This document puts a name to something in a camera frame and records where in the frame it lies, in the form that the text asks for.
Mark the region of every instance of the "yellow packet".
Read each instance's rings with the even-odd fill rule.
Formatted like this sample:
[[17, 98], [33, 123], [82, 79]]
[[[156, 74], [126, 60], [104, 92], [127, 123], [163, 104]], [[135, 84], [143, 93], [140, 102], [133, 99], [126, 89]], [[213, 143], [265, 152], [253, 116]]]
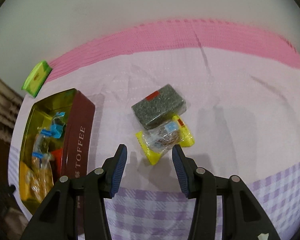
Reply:
[[24, 163], [20, 162], [20, 177], [24, 178], [24, 183], [19, 184], [20, 198], [21, 200], [27, 200], [31, 198], [30, 190], [30, 179], [31, 179], [31, 169]]
[[[177, 144], [179, 144], [181, 147], [190, 147], [194, 144], [194, 138], [188, 129], [187, 125], [182, 121], [180, 116], [174, 115], [172, 117], [172, 121], [178, 124], [178, 132], [179, 132], [179, 141]], [[170, 145], [167, 145], [164, 150], [161, 152], [155, 152], [153, 151], [150, 146], [146, 143], [145, 141], [145, 135], [143, 134], [142, 131], [136, 133], [136, 137], [141, 145], [142, 150], [144, 151], [146, 157], [150, 161], [151, 165], [157, 164], [157, 162], [160, 160], [160, 158], [169, 150], [172, 149], [175, 143], [172, 143]]]

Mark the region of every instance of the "plastic bag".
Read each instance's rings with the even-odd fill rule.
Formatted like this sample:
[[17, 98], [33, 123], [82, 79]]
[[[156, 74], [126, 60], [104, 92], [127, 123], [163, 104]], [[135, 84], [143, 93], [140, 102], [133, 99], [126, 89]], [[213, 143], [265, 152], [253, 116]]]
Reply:
[[50, 136], [50, 131], [42, 129], [41, 132], [35, 138], [31, 158], [31, 168], [35, 174], [39, 172], [41, 158], [44, 154], [48, 153]]
[[42, 158], [41, 167], [39, 170], [40, 192], [42, 199], [49, 193], [53, 187], [52, 169], [48, 156]]
[[41, 203], [43, 198], [41, 195], [39, 179], [35, 176], [35, 174], [31, 170], [29, 170], [26, 173], [25, 182], [26, 184], [29, 184], [30, 192], [34, 195], [37, 201]]
[[178, 115], [174, 115], [171, 121], [154, 129], [136, 133], [136, 137], [152, 165], [155, 165], [175, 144], [180, 144], [181, 147], [194, 144], [191, 132]]
[[186, 111], [186, 101], [171, 85], [165, 85], [131, 107], [146, 129], [153, 129], [173, 115]]

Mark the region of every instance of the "sponge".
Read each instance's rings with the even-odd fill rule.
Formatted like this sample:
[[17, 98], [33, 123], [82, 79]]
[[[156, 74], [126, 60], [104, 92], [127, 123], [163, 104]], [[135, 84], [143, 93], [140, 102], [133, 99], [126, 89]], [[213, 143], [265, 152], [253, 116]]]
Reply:
[[22, 86], [22, 90], [27, 91], [31, 96], [35, 98], [40, 91], [43, 83], [49, 76], [51, 70], [52, 68], [45, 60], [39, 62], [30, 72], [29, 76]]
[[186, 102], [168, 84], [133, 105], [132, 109], [144, 128], [153, 129], [175, 114], [182, 114]]

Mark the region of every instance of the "purple checkered tablecloth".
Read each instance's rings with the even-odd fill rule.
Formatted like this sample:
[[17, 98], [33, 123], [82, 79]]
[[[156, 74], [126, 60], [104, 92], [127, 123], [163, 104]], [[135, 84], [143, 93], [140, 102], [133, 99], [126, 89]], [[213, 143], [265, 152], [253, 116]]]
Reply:
[[[282, 240], [300, 226], [300, 162], [250, 185]], [[183, 193], [120, 188], [106, 200], [106, 212], [114, 240], [187, 239], [195, 200]], [[222, 200], [218, 198], [216, 238], [222, 235]]]

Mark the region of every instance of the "tablecloth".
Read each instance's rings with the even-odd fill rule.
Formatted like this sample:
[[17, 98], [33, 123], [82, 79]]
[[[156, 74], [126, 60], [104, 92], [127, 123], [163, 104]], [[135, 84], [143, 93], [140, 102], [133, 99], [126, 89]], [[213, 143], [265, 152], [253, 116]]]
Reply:
[[[171, 84], [187, 101], [182, 114], [196, 140], [184, 148], [216, 176], [239, 175], [282, 239], [300, 226], [300, 55], [283, 37], [218, 20], [142, 24], [96, 39], [49, 62], [36, 98], [26, 96], [13, 132], [8, 179], [18, 191], [19, 154], [32, 105], [77, 88], [95, 105], [88, 172], [120, 143], [128, 160], [119, 192], [106, 200], [114, 240], [187, 239], [194, 201], [180, 192], [171, 152], [144, 157], [131, 106]], [[218, 200], [216, 239], [221, 238]]]

